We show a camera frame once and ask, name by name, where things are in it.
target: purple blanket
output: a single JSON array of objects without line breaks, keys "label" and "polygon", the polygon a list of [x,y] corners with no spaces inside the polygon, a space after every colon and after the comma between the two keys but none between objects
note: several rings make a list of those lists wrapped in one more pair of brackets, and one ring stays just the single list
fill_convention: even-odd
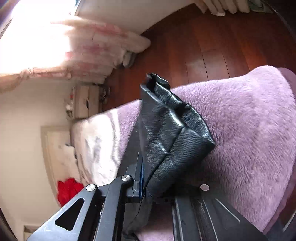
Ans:
[{"label": "purple blanket", "polygon": [[[202,115],[217,144],[201,168],[188,173],[187,182],[219,184],[230,204],[263,231],[283,198],[295,162],[296,109],[289,84],[278,69],[262,66],[241,77],[193,83],[172,92]],[[119,133],[118,146],[113,147],[119,160],[139,104],[120,106],[116,115],[103,113],[119,124],[114,131]],[[160,210],[137,234],[141,241],[173,240],[171,211]]]}]

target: black leather bag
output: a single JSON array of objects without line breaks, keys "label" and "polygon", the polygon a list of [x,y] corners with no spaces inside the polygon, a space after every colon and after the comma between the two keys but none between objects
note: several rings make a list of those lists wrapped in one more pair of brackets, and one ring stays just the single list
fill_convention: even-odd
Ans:
[{"label": "black leather bag", "polygon": [[147,74],[140,90],[141,111],[118,170],[118,176],[124,175],[142,152],[144,197],[140,204],[126,204],[123,234],[127,240],[147,224],[154,199],[215,147],[201,115],[173,94],[166,80]]}]

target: fuzzy blanket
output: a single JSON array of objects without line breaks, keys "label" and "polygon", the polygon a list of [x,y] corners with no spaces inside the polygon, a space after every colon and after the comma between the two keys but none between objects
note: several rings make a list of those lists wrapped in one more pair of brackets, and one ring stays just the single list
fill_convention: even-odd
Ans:
[{"label": "fuzzy blanket", "polygon": [[[172,92],[202,115],[217,144],[187,181],[219,184],[229,203],[263,231],[282,201],[296,156],[295,100],[286,79],[278,69],[262,66],[241,77]],[[137,100],[74,125],[85,183],[104,185],[116,177],[139,111]],[[137,234],[140,240],[173,240],[170,222],[163,224],[171,221],[170,210],[162,210],[160,225],[144,228]]]}]

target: silver screw head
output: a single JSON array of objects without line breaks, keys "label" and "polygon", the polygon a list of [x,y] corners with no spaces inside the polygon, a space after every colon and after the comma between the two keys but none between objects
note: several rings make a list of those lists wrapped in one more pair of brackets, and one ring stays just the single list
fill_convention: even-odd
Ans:
[{"label": "silver screw head", "polygon": [[89,184],[89,185],[86,186],[86,190],[89,191],[89,192],[91,192],[91,191],[93,191],[95,189],[96,189],[96,185],[94,185],[94,184]]},{"label": "silver screw head", "polygon": [[121,177],[121,180],[122,181],[129,181],[131,179],[131,176],[130,175],[123,175],[122,177]]},{"label": "silver screw head", "polygon": [[200,185],[200,189],[203,191],[209,191],[210,187],[207,184],[202,184],[202,185]]}]

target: folded cloth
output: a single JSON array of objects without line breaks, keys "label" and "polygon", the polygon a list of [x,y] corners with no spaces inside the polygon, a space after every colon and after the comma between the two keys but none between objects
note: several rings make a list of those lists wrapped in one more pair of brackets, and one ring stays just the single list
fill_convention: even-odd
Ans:
[{"label": "folded cloth", "polygon": [[[286,79],[276,68],[262,66],[244,76],[192,83],[171,91],[201,114],[217,144],[201,167],[192,168],[186,181],[196,186],[218,185],[229,203],[263,231],[281,202],[296,156],[295,100]],[[120,161],[139,111],[140,101],[134,101],[83,122],[83,132],[88,135],[82,135],[84,142],[79,145],[98,145],[90,130],[112,136],[104,143],[112,147],[104,155],[109,159],[80,160],[88,163],[83,166],[91,173],[90,180],[110,180],[126,169],[128,163],[120,165]],[[111,132],[97,125],[102,116],[112,126]],[[85,156],[96,156],[95,149],[89,148]],[[93,168],[92,162],[112,168]],[[161,223],[159,227],[158,234],[162,232]],[[156,237],[156,230],[150,231]],[[144,237],[141,232],[147,237],[147,229],[137,234],[139,238]]]},{"label": "folded cloth", "polygon": [[57,200],[59,201],[61,206],[64,206],[83,189],[83,185],[76,182],[74,178],[68,178],[65,182],[58,181],[57,186]]}]

